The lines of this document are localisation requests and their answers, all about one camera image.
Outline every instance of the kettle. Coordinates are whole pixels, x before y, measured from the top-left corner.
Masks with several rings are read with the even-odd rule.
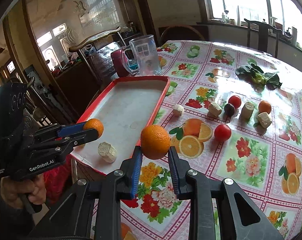
[[[284,32],[284,37],[285,37],[285,39],[286,39],[287,41],[291,42],[291,40],[292,40],[292,34],[289,32],[289,29],[290,29],[290,28],[287,28],[287,31]]]

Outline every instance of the metal screw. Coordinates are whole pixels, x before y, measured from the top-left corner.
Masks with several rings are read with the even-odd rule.
[[[190,169],[190,170],[188,170],[188,174],[190,176],[195,176],[195,175],[198,175],[198,172],[196,170]]]
[[[77,183],[78,183],[78,185],[83,186],[83,185],[87,184],[87,180],[86,179],[79,179]]]
[[[116,175],[117,177],[119,177],[119,176],[122,176],[122,175],[123,175],[123,171],[121,171],[121,170],[116,170],[116,171],[114,171],[113,174]]]
[[[226,179],[224,180],[224,182],[225,182],[227,185],[232,185],[234,181],[233,181],[233,179],[226,178]]]

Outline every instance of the glass pitcher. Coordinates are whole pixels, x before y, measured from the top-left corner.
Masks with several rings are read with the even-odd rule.
[[[146,35],[129,41],[129,46],[121,48],[121,61],[123,67],[132,75],[140,76],[160,76],[162,69],[159,63],[158,53],[153,35]],[[138,68],[133,70],[130,66],[134,60],[126,57],[125,52],[132,50]]]

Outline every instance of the floral tablecloth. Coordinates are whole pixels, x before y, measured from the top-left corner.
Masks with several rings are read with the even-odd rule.
[[[265,213],[285,239],[302,229],[302,73],[265,53],[245,47],[206,41],[168,41],[158,49],[163,75],[171,87],[154,121],[171,134],[180,158],[206,176],[233,178]],[[283,83],[273,91],[255,90],[234,73],[255,63],[277,72]],[[222,108],[231,95],[242,105],[231,118],[208,113],[215,101]],[[272,125],[264,130],[257,121],[260,101],[272,104]],[[251,119],[239,118],[246,101],[255,105]],[[171,113],[184,106],[182,117]],[[231,138],[217,143],[210,132],[227,124]],[[138,194],[121,203],[125,239],[188,239],[189,201],[174,195],[168,159],[143,159]],[[216,238],[219,221],[213,200]]]

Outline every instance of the human hand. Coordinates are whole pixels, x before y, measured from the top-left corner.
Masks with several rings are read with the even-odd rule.
[[[46,201],[46,188],[43,174],[37,175],[33,180],[13,181],[4,177],[0,183],[0,195],[4,202],[15,209],[24,207],[19,193],[30,193],[28,199],[31,203],[40,205]]]

